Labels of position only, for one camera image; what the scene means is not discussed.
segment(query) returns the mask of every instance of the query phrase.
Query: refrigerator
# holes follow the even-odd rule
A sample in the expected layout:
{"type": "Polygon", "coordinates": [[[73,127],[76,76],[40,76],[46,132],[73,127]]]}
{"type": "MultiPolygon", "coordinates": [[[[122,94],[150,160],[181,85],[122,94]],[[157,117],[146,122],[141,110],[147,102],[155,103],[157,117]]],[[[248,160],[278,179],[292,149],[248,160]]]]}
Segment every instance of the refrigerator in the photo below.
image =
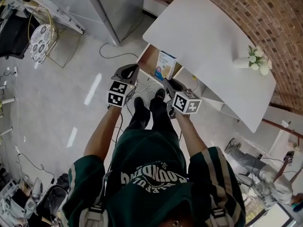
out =
{"type": "Polygon", "coordinates": [[[143,0],[50,0],[85,33],[118,46],[142,18],[143,0]]]}

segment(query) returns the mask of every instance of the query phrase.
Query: black pants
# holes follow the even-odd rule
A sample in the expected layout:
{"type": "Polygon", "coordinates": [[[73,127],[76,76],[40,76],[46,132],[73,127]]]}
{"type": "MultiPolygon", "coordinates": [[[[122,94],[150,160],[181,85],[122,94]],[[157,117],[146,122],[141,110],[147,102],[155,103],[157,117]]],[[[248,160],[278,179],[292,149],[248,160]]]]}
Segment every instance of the black pants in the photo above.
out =
{"type": "Polygon", "coordinates": [[[161,98],[159,97],[153,98],[151,100],[150,111],[146,107],[142,107],[136,110],[132,117],[132,120],[129,123],[129,126],[125,129],[125,131],[134,130],[134,129],[144,130],[150,120],[152,113],[152,119],[153,119],[152,130],[166,131],[177,135],[177,133],[174,130],[174,127],[171,124],[169,115],[166,111],[166,107],[167,107],[166,103],[163,102],[161,98]]]}

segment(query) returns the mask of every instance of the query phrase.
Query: tiled floor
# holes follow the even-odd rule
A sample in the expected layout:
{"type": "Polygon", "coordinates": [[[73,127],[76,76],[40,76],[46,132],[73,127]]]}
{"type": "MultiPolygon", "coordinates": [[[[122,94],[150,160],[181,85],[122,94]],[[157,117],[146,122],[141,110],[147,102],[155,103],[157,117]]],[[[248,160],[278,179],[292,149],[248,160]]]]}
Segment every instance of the tiled floor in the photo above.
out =
{"type": "MultiPolygon", "coordinates": [[[[142,35],[152,22],[153,19],[146,17],[139,28],[123,41],[122,47],[115,48],[106,45],[102,53],[106,56],[114,56],[131,52],[139,56],[147,45],[142,39],[142,35]]],[[[16,163],[18,160],[15,151],[16,145],[21,153],[29,157],[34,164],[37,166],[43,164],[45,169],[54,173],[56,177],[67,172],[70,165],[82,156],[92,132],[107,110],[104,98],[110,85],[110,77],[118,67],[136,61],[132,55],[114,59],[101,58],[99,48],[102,44],[101,41],[89,35],[83,35],[73,59],[64,69],[49,59],[36,65],[30,59],[28,52],[23,60],[0,59],[1,74],[7,67],[10,70],[13,70],[15,65],[18,67],[17,86],[14,85],[16,78],[13,81],[13,76],[0,81],[0,84],[3,85],[7,80],[8,88],[3,97],[14,96],[16,98],[15,102],[3,106],[4,118],[0,120],[0,131],[9,128],[10,125],[13,127],[13,131],[4,135],[3,138],[6,141],[9,165],[15,178],[21,177],[19,165],[16,163]],[[98,79],[100,79],[100,83],[93,94],[91,88],[94,81],[98,79]]],[[[62,53],[62,55],[67,53],[62,46],[55,47],[54,51],[62,53]]],[[[143,74],[140,74],[138,80],[145,85],[148,83],[143,74]]],[[[150,92],[143,97],[148,101],[148,98],[153,97],[153,93],[150,92]]],[[[132,101],[129,102],[129,108],[132,112],[134,111],[132,101]]],[[[124,129],[131,116],[126,108],[123,108],[122,114],[124,120],[122,129],[124,129]]],[[[233,130],[235,120],[216,111],[207,102],[202,102],[198,115],[192,117],[192,121],[209,147],[219,146],[224,149],[230,138],[239,137],[233,130]]],[[[179,133],[180,129],[175,120],[173,124],[179,133]]],[[[106,169],[110,162],[113,146],[112,142],[105,160],[106,169]]],[[[181,147],[188,159],[184,141],[181,147]]],[[[243,142],[243,149],[256,153],[245,142],[243,142]]],[[[0,146],[0,153],[4,163],[8,166],[4,146],[0,146]]],[[[23,173],[32,180],[39,176],[46,189],[52,176],[32,167],[23,156],[20,156],[20,161],[23,173]]],[[[238,166],[232,160],[230,163],[234,168],[238,166]]]]}

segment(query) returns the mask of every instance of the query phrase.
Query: white table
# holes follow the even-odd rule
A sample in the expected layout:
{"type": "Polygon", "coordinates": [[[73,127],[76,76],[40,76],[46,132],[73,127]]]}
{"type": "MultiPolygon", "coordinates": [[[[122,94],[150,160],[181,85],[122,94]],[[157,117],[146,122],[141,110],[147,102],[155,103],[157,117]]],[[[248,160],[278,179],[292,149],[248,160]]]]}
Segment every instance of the white table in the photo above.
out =
{"type": "Polygon", "coordinates": [[[226,111],[256,131],[276,81],[271,73],[261,77],[258,71],[234,68],[233,60],[248,56],[248,45],[253,44],[210,0],[174,0],[143,39],[177,57],[180,65],[208,87],[208,92],[228,106],[226,111]]]}

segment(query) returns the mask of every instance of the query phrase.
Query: marker cube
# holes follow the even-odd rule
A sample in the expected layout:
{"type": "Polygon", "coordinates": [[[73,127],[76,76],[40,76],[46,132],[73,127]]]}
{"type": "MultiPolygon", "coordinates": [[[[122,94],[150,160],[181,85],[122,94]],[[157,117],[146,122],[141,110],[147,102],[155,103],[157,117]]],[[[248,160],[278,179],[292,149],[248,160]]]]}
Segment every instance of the marker cube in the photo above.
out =
{"type": "Polygon", "coordinates": [[[176,92],[172,106],[183,114],[196,114],[202,99],[193,92],[176,92]]]}
{"type": "Polygon", "coordinates": [[[107,91],[107,103],[117,107],[123,106],[133,97],[135,86],[113,80],[113,84],[107,91]]]}

